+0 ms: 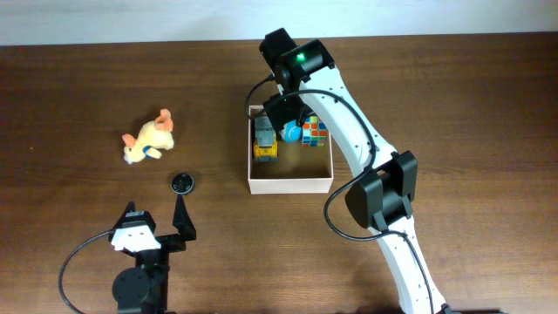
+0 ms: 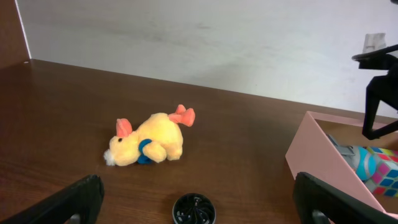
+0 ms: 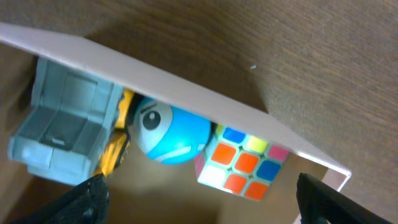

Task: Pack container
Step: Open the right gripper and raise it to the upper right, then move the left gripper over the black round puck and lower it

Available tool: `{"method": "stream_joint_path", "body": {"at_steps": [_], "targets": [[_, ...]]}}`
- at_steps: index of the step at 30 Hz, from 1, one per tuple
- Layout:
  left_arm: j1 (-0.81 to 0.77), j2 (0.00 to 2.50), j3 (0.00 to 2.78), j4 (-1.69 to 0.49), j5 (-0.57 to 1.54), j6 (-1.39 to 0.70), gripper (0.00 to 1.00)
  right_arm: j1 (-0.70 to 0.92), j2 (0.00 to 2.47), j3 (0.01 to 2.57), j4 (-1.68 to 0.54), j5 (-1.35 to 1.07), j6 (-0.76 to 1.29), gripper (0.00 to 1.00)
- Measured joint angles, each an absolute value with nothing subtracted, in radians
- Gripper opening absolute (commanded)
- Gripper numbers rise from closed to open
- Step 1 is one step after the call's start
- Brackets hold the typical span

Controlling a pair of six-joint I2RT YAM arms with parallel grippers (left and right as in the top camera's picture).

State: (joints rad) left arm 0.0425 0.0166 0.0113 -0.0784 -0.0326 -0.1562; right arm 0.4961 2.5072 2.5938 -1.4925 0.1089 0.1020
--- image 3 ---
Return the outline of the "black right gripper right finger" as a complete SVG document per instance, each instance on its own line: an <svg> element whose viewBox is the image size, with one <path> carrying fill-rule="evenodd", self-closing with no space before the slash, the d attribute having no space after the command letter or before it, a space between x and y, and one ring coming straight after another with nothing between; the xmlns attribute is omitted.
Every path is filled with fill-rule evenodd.
<svg viewBox="0 0 398 224"><path fill-rule="evenodd" d="M390 224L310 174L297 182L301 224Z"/></svg>

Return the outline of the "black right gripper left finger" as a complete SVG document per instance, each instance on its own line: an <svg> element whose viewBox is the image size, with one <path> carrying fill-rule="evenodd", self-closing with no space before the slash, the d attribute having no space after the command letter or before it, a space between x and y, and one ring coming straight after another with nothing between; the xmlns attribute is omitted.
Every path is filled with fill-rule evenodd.
<svg viewBox="0 0 398 224"><path fill-rule="evenodd" d="M97 174L60 198L13 222L16 224L104 224L109 210L106 177Z"/></svg>

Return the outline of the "pink cardboard box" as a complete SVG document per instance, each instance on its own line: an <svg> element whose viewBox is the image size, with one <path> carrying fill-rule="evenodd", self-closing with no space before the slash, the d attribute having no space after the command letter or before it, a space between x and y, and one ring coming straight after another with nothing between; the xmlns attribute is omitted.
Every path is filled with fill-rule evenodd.
<svg viewBox="0 0 398 224"><path fill-rule="evenodd" d="M259 138L275 141L302 157L327 167L322 182L340 191L351 171L265 112L136 60L83 37L1 23L1 42L72 68L108 78L139 93L185 108ZM302 164L290 163L269 196L255 205L227 199L220 223L299 223L295 189Z"/></svg>

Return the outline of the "yellow grey toy truck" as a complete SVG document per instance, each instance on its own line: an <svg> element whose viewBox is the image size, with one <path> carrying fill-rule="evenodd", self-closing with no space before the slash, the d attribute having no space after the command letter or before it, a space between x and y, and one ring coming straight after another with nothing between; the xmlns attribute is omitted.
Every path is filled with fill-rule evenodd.
<svg viewBox="0 0 398 224"><path fill-rule="evenodd" d="M32 111L10 137L8 158L30 174L78 185L99 168L112 134L125 128L133 92L40 57Z"/></svg>

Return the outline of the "colourful puzzle cube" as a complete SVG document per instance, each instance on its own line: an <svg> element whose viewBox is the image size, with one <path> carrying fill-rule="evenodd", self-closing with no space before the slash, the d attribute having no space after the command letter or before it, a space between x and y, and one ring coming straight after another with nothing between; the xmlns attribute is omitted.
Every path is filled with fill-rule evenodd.
<svg viewBox="0 0 398 224"><path fill-rule="evenodd" d="M260 201L288 155L282 146L219 124L211 141L194 159L197 181Z"/></svg>

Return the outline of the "blue white ball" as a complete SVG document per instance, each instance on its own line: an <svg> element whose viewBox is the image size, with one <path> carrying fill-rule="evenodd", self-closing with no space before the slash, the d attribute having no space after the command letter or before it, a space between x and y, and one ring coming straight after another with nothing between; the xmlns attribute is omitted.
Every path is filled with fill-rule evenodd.
<svg viewBox="0 0 398 224"><path fill-rule="evenodd" d="M211 121L145 97L134 113L132 130L137 146L149 159L176 165L192 160L205 148Z"/></svg>

